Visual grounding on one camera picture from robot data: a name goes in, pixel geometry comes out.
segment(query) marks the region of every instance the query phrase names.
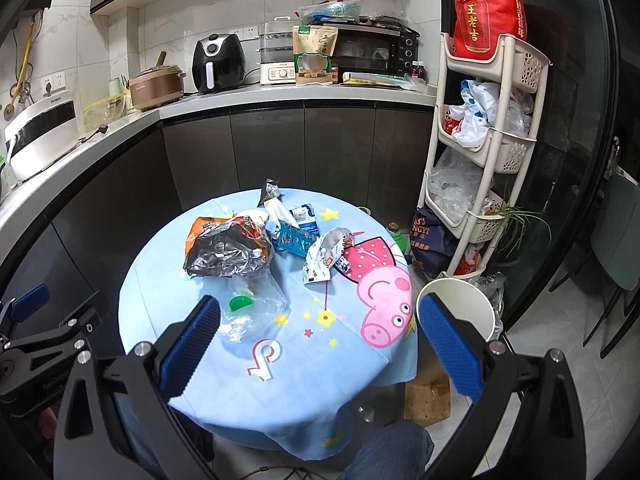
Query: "red tote bag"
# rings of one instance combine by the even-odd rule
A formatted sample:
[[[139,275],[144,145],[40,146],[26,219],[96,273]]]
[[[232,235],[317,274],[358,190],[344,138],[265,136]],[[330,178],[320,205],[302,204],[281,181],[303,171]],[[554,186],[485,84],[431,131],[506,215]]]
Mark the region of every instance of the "red tote bag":
[[[457,57],[491,59],[501,34],[527,41],[522,0],[455,0],[455,6]]]

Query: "green bottle cap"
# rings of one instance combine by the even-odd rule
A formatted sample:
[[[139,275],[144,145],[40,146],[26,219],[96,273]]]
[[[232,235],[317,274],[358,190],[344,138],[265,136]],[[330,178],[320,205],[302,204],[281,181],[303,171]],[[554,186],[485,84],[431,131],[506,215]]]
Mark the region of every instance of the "green bottle cap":
[[[235,312],[236,310],[240,310],[243,307],[254,304],[254,300],[249,298],[248,296],[236,296],[231,301],[229,301],[229,308],[231,312]]]

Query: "navy bag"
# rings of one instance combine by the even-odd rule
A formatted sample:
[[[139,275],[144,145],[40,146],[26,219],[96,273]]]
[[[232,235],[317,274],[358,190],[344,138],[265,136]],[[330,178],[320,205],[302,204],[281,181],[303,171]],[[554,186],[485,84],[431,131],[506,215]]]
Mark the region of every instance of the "navy bag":
[[[427,206],[415,210],[409,240],[416,264],[430,278],[447,270],[458,246],[456,237]]]

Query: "peppa pig print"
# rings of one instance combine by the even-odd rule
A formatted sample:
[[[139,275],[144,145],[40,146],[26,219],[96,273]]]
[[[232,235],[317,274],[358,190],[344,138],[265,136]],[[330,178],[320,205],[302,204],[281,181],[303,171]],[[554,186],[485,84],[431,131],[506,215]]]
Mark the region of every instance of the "peppa pig print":
[[[370,309],[360,334],[374,348],[387,348],[405,333],[414,314],[409,275],[382,238],[366,240],[344,251],[351,264],[344,276],[358,284],[357,294]]]

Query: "hand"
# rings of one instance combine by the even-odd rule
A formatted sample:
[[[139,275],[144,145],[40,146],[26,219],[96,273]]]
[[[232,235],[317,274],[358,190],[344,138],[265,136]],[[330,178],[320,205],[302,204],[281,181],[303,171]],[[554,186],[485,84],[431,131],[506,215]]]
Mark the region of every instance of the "hand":
[[[53,441],[56,436],[57,426],[58,420],[56,415],[51,411],[51,408],[47,408],[38,416],[38,429],[47,441],[42,448],[42,453],[45,460],[50,464],[53,463]]]

